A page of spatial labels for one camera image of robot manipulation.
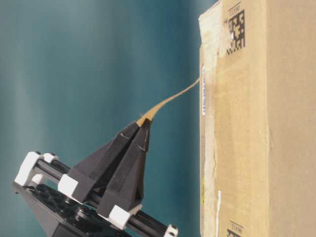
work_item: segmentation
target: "white bracket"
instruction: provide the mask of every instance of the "white bracket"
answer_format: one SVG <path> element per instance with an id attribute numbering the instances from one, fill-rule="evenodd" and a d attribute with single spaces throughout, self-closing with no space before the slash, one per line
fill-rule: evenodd
<path id="1" fill-rule="evenodd" d="M 20 166 L 18 175 L 16 176 L 14 181 L 21 186 L 28 185 L 34 175 L 36 175 L 33 168 L 39 159 L 44 159 L 44 156 L 38 152 L 29 152 L 24 158 L 24 161 Z"/>
<path id="2" fill-rule="evenodd" d="M 176 228 L 173 225 L 169 225 L 163 237 L 177 237 L 178 234 L 179 234 L 178 228 Z"/>
<path id="3" fill-rule="evenodd" d="M 82 204 L 75 198 L 73 198 L 74 191 L 78 185 L 78 181 L 73 179 L 72 177 L 68 176 L 67 174 L 64 174 L 59 183 L 58 183 L 58 191 L 66 195 L 67 197 L 75 200 L 76 202 Z"/>
<path id="4" fill-rule="evenodd" d="M 120 208 L 119 206 L 115 205 L 111 213 L 109 214 L 108 218 L 101 215 L 99 216 L 101 216 L 102 218 L 104 218 L 105 220 L 107 220 L 108 222 L 110 222 L 112 225 L 119 228 L 120 230 L 124 230 L 126 228 L 126 224 L 128 220 L 130 219 L 130 217 L 132 215 L 136 215 L 136 213 L 140 209 L 142 209 L 142 207 L 143 206 L 139 204 L 133 209 L 131 209 L 129 212 L 127 212 L 124 209 Z"/>
<path id="5" fill-rule="evenodd" d="M 59 160 L 59 157 L 53 153 L 45 153 L 43 156 L 44 156 L 44 161 L 46 161 L 50 164 L 52 163 L 53 160 Z M 44 176 L 42 174 L 36 174 L 33 177 L 32 181 L 36 184 L 41 184 L 41 183 L 43 183 L 43 178 L 44 178 Z"/>

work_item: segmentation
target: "cardboard box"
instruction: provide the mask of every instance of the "cardboard box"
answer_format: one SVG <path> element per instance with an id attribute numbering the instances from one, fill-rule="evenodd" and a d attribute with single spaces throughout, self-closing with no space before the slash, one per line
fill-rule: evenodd
<path id="1" fill-rule="evenodd" d="M 199 22 L 201 235 L 314 236 L 316 1 L 221 0 Z"/>

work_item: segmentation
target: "barcode label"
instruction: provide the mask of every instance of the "barcode label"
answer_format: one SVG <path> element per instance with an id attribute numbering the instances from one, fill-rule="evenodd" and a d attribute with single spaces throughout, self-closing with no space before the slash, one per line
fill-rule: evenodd
<path id="1" fill-rule="evenodd" d="M 202 68 L 202 115 L 205 115 L 205 66 Z"/>

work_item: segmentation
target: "teal backdrop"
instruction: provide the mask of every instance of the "teal backdrop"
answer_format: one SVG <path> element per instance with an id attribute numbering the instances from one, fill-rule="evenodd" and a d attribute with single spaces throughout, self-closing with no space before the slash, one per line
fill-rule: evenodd
<path id="1" fill-rule="evenodd" d="M 74 165 L 198 78 L 212 2 L 0 1 L 1 236 L 45 236 L 11 191 L 28 151 Z M 198 104 L 197 86 L 157 114 L 146 161 L 143 210 L 181 237 L 199 236 Z"/>

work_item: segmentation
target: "qr code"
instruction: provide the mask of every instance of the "qr code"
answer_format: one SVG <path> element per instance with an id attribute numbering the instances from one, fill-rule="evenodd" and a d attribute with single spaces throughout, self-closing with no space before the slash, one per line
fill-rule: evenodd
<path id="1" fill-rule="evenodd" d="M 228 54 L 245 47 L 245 10 L 233 16 L 228 21 L 229 30 L 232 36 L 231 48 L 227 49 Z"/>

